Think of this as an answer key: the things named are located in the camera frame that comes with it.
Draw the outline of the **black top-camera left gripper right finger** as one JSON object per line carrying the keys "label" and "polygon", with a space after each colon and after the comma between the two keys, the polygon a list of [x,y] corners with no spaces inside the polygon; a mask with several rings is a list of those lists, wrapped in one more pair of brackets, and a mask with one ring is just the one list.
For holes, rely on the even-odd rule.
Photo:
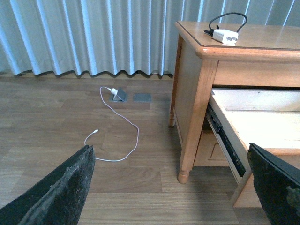
{"label": "black top-camera left gripper right finger", "polygon": [[251,143],[247,159],[254,188],[272,225],[300,223],[300,170]]}

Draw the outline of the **black top-camera left gripper left finger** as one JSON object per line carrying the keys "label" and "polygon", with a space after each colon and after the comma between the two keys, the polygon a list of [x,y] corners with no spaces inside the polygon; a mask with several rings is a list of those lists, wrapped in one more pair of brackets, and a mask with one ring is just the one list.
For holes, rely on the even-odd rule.
{"label": "black top-camera left gripper left finger", "polygon": [[86,145],[24,194],[0,210],[2,225],[76,225],[94,172],[93,147]]}

